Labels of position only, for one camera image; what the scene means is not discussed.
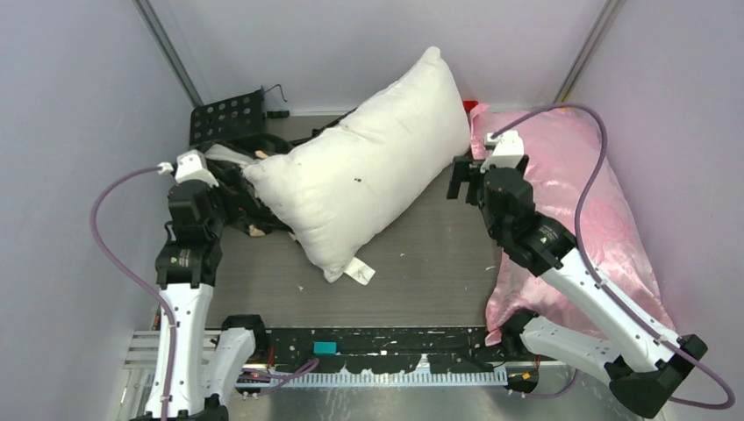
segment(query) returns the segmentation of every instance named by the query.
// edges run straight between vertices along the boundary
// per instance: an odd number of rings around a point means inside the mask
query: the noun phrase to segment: light purple wall
[[[153,2],[206,103],[281,83],[268,107],[351,110],[438,46],[460,93],[549,103],[605,0]]]
[[[89,207],[187,146],[190,103],[130,1],[4,2],[0,52],[0,418],[101,421],[154,305],[96,249]],[[146,279],[169,184],[133,182],[100,217]]]
[[[744,399],[744,3],[627,2],[572,99],[597,108],[662,298]],[[700,373],[679,396],[723,393]],[[744,406],[682,420],[741,420]]]

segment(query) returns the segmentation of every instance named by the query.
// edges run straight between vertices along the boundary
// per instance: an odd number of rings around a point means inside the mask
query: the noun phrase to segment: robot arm
[[[654,417],[693,366],[647,333],[603,288],[615,292],[695,360],[707,346],[695,335],[680,338],[653,320],[606,276],[600,274],[602,283],[595,282],[576,248],[576,237],[535,210],[533,187],[524,179],[527,157],[513,159],[513,149],[508,157],[503,152],[497,147],[486,161],[455,158],[447,198],[456,198],[460,183],[468,182],[466,201],[480,209],[489,236],[511,260],[567,296],[610,341],[571,331],[527,310],[501,327],[503,337],[592,375],[634,413]]]
[[[144,417],[160,419],[168,360],[172,381],[168,418],[227,419],[226,401],[243,364],[262,347],[265,330],[258,316],[230,316],[222,325],[217,351],[202,370],[204,324],[222,258],[219,241],[229,223],[218,181],[204,156],[189,151],[178,157],[176,185],[168,192],[173,236],[155,262],[161,296],[175,314],[175,355],[170,356],[170,326],[161,314],[161,335],[153,390]]]

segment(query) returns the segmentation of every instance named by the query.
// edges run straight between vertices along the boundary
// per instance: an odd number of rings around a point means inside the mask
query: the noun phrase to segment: gray floor
[[[269,120],[269,130],[296,139],[330,119]],[[367,286],[345,276],[327,283],[286,233],[249,238],[227,230],[207,325],[240,313],[260,314],[273,327],[484,325],[500,251],[476,208],[445,199],[448,180],[447,168],[360,250],[377,271]]]

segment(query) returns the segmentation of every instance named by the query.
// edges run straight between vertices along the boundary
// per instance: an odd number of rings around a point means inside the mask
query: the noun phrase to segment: white pillow tag
[[[344,273],[351,276],[358,283],[367,285],[369,280],[372,279],[372,276],[375,275],[375,270],[367,266],[367,263],[354,257],[344,269]]]

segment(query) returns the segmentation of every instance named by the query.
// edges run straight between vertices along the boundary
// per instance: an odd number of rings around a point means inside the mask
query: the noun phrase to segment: gray work surface
[[[269,130],[297,139],[331,119],[269,120]],[[501,252],[465,203],[467,185],[460,199],[445,198],[449,173],[361,248],[357,256],[377,271],[367,286],[345,275],[328,283],[286,232],[251,238],[225,230],[207,325],[247,313],[272,327],[485,325]]]
[[[269,120],[269,130],[299,139],[332,119]],[[462,196],[445,198],[448,181],[446,168],[360,250],[358,257],[377,271],[367,286],[346,276],[329,284],[285,232],[250,238],[226,230],[207,325],[241,313],[260,314],[272,327],[484,325],[501,251],[478,209]],[[543,364],[537,391],[560,389],[569,372]],[[561,399],[522,400],[482,387],[285,389],[255,400],[233,393],[228,408],[236,421],[640,419],[587,375]]]
[[[543,364],[535,392],[556,392],[571,374],[565,366]],[[234,421],[642,420],[588,375],[559,399],[521,399],[500,387],[285,389],[245,400],[233,392],[228,410]]]

